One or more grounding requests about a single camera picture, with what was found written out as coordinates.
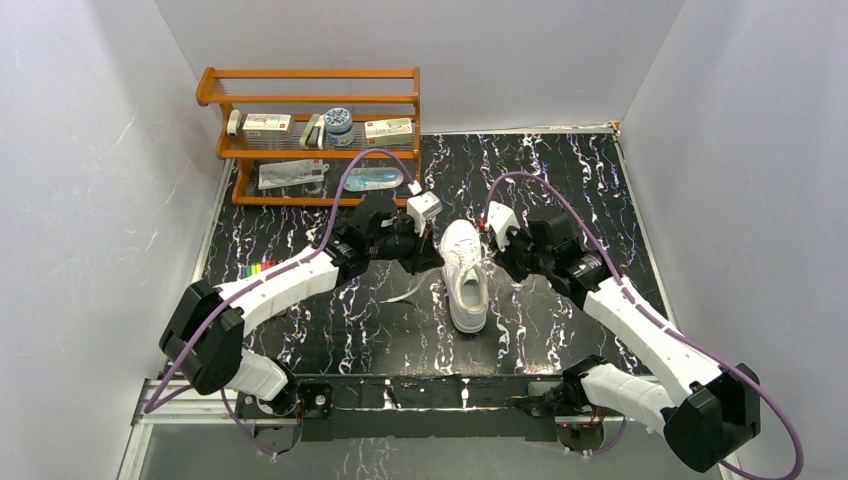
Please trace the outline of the white sneaker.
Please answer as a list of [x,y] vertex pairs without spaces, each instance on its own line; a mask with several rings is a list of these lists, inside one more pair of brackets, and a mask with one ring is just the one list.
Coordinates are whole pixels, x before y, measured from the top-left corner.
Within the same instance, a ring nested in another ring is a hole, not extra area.
[[489,295],[484,250],[475,226],[466,219],[451,222],[441,237],[439,253],[451,320],[460,332],[477,333],[486,324]]

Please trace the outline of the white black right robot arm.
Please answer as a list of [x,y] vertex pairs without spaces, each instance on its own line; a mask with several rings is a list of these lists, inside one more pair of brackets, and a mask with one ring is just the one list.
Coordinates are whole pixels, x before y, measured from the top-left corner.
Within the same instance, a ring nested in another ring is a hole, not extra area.
[[541,275],[558,294],[612,331],[655,376],[628,374],[591,355],[564,370],[561,383],[520,407],[534,414],[563,406],[577,414],[612,409],[658,432],[690,469],[705,472],[761,432],[756,374],[735,370],[678,340],[677,329],[615,276],[602,252],[583,245],[573,217],[555,207],[529,216],[491,202],[485,228],[495,263],[515,281]]

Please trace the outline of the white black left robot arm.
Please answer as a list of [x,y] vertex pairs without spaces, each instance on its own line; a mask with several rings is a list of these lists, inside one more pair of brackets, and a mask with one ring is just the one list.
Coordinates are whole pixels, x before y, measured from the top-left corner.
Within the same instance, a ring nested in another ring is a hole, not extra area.
[[237,390],[260,400],[275,416],[294,411],[297,380],[281,362],[247,350],[244,338],[289,307],[330,292],[363,274],[371,262],[398,262],[417,274],[442,266],[428,225],[442,210],[425,192],[408,200],[405,212],[385,195],[367,196],[346,218],[333,210],[322,241],[293,258],[218,286],[189,285],[159,345],[172,366],[200,395]]

